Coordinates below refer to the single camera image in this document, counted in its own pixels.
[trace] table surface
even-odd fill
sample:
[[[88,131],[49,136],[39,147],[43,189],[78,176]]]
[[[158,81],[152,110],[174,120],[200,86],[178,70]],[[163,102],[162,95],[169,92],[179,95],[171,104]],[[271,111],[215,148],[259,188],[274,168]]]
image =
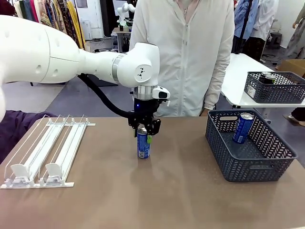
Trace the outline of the table surface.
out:
[[[305,100],[301,104],[258,104],[244,92],[248,72],[273,72],[273,70],[245,54],[232,53],[222,86],[222,95],[230,104],[243,108],[305,107]]]
[[[205,117],[163,118],[146,160],[137,159],[126,119],[90,121],[96,126],[87,127],[67,180],[74,187],[0,189],[0,228],[305,226],[305,171],[296,160],[278,182],[230,183],[204,137]],[[1,174],[28,133],[0,165]]]
[[[112,32],[114,32],[114,33],[131,33],[131,32],[129,32],[129,29],[131,29],[132,27],[124,27],[123,29],[123,31],[120,31],[120,28],[119,27],[116,27],[116,28],[114,28],[113,29],[113,31]]]

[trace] gray basket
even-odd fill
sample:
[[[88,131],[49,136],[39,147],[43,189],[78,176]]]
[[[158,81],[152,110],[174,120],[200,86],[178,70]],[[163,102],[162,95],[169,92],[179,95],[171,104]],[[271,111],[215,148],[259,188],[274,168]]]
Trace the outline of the gray basket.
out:
[[[232,138],[241,113],[254,115],[244,144]],[[206,139],[227,181],[277,181],[297,154],[253,110],[210,111]]]
[[[260,104],[300,104],[305,98],[305,79],[290,72],[271,72],[274,84],[259,81],[261,72],[248,72],[244,91]]]

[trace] blue can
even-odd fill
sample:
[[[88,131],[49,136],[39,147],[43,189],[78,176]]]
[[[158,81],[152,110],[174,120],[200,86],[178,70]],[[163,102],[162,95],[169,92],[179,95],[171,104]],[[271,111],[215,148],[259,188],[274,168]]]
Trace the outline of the blue can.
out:
[[[148,158],[151,154],[151,145],[148,143],[148,134],[144,126],[137,130],[138,158]]]
[[[233,140],[236,143],[243,144],[246,141],[252,123],[253,123],[253,115],[249,113],[240,114],[237,128],[233,136]]]

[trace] can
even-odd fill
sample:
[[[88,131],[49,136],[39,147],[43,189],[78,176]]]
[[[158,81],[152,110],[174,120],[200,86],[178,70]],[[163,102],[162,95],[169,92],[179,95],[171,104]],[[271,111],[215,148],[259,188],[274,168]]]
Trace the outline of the can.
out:
[[[233,135],[233,140],[236,143],[243,144],[246,141],[246,138],[248,136],[249,130],[253,123],[253,115],[249,113],[241,113],[236,131]]]
[[[137,130],[138,138],[138,158],[148,158],[151,154],[151,145],[148,143],[148,134],[144,126]]]
[[[274,84],[276,76],[269,72],[262,72],[259,81],[264,84]]]

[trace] basket rim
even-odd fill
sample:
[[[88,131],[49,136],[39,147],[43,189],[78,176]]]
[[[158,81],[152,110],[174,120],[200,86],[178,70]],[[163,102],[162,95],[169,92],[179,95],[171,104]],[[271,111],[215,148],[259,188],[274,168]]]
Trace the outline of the basket rim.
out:
[[[266,84],[260,82],[258,79],[254,78],[254,77],[251,75],[251,73],[265,73],[265,72],[248,72],[247,77],[252,77],[254,80],[256,80],[257,82],[259,82],[261,85],[266,85]],[[274,72],[274,71],[272,72],[272,71],[271,71],[271,72],[267,72],[267,73],[291,73],[291,74],[295,75],[296,77],[300,78],[301,81],[303,81],[303,84],[267,84],[268,86],[275,86],[275,85],[277,85],[277,86],[278,86],[278,85],[279,85],[279,86],[305,86],[305,79],[302,78],[302,77],[300,77],[299,75],[293,73],[293,72]]]
[[[292,147],[282,138],[280,137],[277,132],[270,126],[270,124],[268,124],[266,122],[266,120],[256,111],[256,110],[249,110],[249,109],[238,109],[237,111],[240,111],[240,113],[245,113],[245,112],[253,112],[255,113],[256,116],[260,117],[260,120],[267,126],[269,126],[270,130],[273,132],[273,134],[284,143],[284,145],[286,146],[286,148],[288,148],[288,150],[290,150],[295,156],[294,157],[285,157],[285,158],[237,158],[235,156],[232,155],[230,149],[228,148],[227,144],[225,143],[222,135],[220,134],[218,128],[216,127],[214,121],[212,120],[211,114],[213,113],[218,113],[218,112],[232,112],[232,110],[214,110],[214,111],[209,111],[208,112],[208,119],[210,119],[214,125],[214,127],[217,130],[218,135],[221,137],[221,140],[224,142],[226,149],[229,151],[231,157],[233,157],[236,160],[257,160],[257,161],[265,161],[265,160],[283,160],[283,159],[297,159],[298,158],[298,154],[295,152],[295,150],[292,149]]]

